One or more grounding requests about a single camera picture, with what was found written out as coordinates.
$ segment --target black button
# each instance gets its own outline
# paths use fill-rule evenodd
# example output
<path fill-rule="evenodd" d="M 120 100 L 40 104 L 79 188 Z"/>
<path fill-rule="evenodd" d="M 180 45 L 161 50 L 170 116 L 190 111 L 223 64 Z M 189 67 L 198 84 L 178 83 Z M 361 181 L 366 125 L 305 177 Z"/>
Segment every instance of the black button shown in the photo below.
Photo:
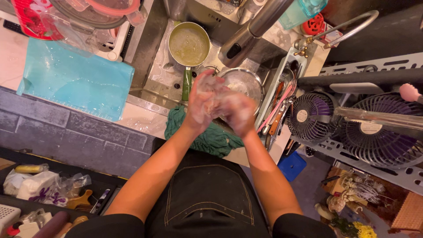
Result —
<path fill-rule="evenodd" d="M 235 43 L 226 54 L 228 59 L 232 59 L 235 57 L 239 52 L 241 52 L 241 46 L 238 43 Z"/>

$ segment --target pink brush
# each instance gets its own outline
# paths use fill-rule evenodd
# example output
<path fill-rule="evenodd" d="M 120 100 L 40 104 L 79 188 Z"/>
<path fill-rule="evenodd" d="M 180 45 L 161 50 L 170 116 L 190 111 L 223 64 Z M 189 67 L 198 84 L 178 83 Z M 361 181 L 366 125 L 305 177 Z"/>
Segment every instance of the pink brush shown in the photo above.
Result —
<path fill-rule="evenodd" d="M 423 96 L 419 94 L 417 88 L 409 83 L 403 84 L 399 88 L 399 93 L 401 94 L 402 99 L 408 102 L 419 102 L 423 104 Z"/>
<path fill-rule="evenodd" d="M 285 100 L 285 98 L 288 96 L 291 90 L 292 90 L 292 85 L 290 85 L 288 89 L 285 91 L 285 93 L 282 95 L 282 98 L 279 100 L 279 103 L 276 105 L 276 107 L 273 109 L 273 111 L 270 113 L 267 119 L 258 128 L 257 133 L 259 133 L 261 129 L 263 129 L 263 127 L 265 126 L 266 122 L 269 121 L 273 117 L 273 115 L 276 113 L 276 110 L 279 108 L 280 104 Z"/>

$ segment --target fan grille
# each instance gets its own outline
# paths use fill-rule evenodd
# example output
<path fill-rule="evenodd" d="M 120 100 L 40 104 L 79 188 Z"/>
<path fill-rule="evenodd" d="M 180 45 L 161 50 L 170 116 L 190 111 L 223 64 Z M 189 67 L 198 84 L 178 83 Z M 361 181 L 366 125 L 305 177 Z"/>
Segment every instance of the fan grille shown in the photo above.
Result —
<path fill-rule="evenodd" d="M 406 102 L 397 93 L 381 94 L 358 102 L 353 108 L 366 111 L 423 116 L 423 105 Z M 366 134 L 361 123 L 342 120 L 341 142 L 355 157 L 378 167 L 406 167 L 423 161 L 423 143 L 395 133 L 389 127 Z"/>
<path fill-rule="evenodd" d="M 305 141 L 324 141 L 335 131 L 336 127 L 332 123 L 321 122 L 310 117 L 332 116 L 333 110 L 333 102 L 328 96 L 320 93 L 304 94 L 295 101 L 294 113 L 288 115 L 289 130 L 292 135 Z M 298 115 L 300 111 L 302 111 L 303 118 Z"/>

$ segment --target blue cutting mat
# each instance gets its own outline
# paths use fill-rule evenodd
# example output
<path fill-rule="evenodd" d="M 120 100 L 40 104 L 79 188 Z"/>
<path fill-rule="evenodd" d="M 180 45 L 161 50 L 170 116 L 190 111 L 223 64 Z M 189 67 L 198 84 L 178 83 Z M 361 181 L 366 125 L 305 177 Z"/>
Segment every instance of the blue cutting mat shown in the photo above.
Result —
<path fill-rule="evenodd" d="M 94 55 L 85 58 L 55 42 L 29 38 L 23 79 L 16 92 L 115 122 L 120 119 L 135 69 Z"/>

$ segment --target bowl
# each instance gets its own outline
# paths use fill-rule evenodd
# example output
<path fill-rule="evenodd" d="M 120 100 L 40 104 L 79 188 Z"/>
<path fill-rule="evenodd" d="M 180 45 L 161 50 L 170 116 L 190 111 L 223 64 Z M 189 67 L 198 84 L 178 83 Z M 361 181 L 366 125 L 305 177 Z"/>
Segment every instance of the bowl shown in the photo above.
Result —
<path fill-rule="evenodd" d="M 230 90 L 244 93 L 253 99 L 257 105 L 254 115 L 258 114 L 260 106 L 263 103 L 264 91 L 260 78 L 254 72 L 239 67 L 220 72 L 218 76 L 225 79 L 223 85 Z"/>

